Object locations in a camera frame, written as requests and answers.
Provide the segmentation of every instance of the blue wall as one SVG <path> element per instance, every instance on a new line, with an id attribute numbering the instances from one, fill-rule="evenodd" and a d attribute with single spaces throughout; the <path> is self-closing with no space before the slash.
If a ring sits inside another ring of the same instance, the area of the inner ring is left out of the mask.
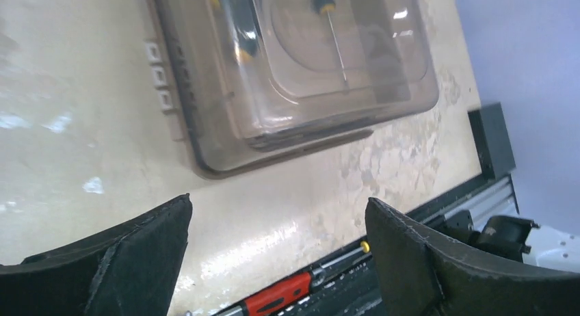
<path id="1" fill-rule="evenodd" d="M 580 0 L 456 0 L 482 103 L 501 101 L 522 216 L 580 234 Z"/>

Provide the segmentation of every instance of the yellow tip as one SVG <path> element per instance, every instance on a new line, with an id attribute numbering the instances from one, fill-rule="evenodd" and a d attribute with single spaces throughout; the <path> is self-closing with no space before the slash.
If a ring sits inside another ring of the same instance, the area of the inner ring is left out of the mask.
<path id="1" fill-rule="evenodd" d="M 320 8 L 320 14 L 326 14 L 329 12 L 333 12 L 334 11 L 334 5 L 331 3 L 327 3 L 326 5 L 322 6 L 322 8 Z"/>
<path id="2" fill-rule="evenodd" d="M 220 0 L 209 0 L 209 3 L 211 4 L 211 7 L 214 10 L 221 10 L 222 9 L 222 4 L 220 3 Z"/>
<path id="3" fill-rule="evenodd" d="M 234 57 L 237 60 L 238 64 L 244 64 L 253 59 L 249 52 L 240 49 L 234 53 Z"/>
<path id="4" fill-rule="evenodd" d="M 360 247 L 362 248 L 362 251 L 364 253 L 369 253 L 371 252 L 371 246 L 367 243 L 367 241 L 362 241 L 360 243 Z"/>

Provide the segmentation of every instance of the table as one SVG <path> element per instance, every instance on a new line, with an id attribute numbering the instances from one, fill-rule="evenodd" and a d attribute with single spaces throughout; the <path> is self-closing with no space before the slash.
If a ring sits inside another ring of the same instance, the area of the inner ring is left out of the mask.
<path id="1" fill-rule="evenodd" d="M 189 192 L 170 315 L 210 315 L 365 233 L 370 196 L 409 211 L 480 172 L 479 105 L 454 0 L 421 0 L 440 100 L 371 137 L 205 181 L 170 138 L 142 0 L 0 0 L 0 263 Z"/>

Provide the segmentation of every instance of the plastic box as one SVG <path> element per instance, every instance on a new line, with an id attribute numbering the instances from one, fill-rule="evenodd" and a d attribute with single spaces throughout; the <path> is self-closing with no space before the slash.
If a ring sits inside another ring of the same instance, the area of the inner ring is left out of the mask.
<path id="1" fill-rule="evenodd" d="M 417 0 L 153 1 L 205 176 L 355 140 L 437 102 Z"/>

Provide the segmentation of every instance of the screwdriver shaft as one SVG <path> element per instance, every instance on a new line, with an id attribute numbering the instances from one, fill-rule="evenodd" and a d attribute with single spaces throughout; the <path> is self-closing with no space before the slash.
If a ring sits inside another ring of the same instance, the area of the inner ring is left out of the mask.
<path id="1" fill-rule="evenodd" d="M 339 56 L 339 61 L 341 63 L 341 70 L 343 71 L 343 80 L 344 83 L 346 85 L 346 88 L 348 89 L 348 80 L 346 79 L 346 71 L 345 71 L 345 66 L 344 66 L 344 61 L 343 61 L 343 56 L 341 54 L 341 48 L 339 46 L 339 41 L 337 40 L 337 34 L 334 32 L 334 25 L 332 24 L 332 17 L 330 15 L 330 12 L 326 12 L 326 16 L 328 16 L 328 24 L 330 25 L 330 32 L 332 32 L 332 39 L 334 40 L 334 45 L 337 48 L 337 54 Z"/>

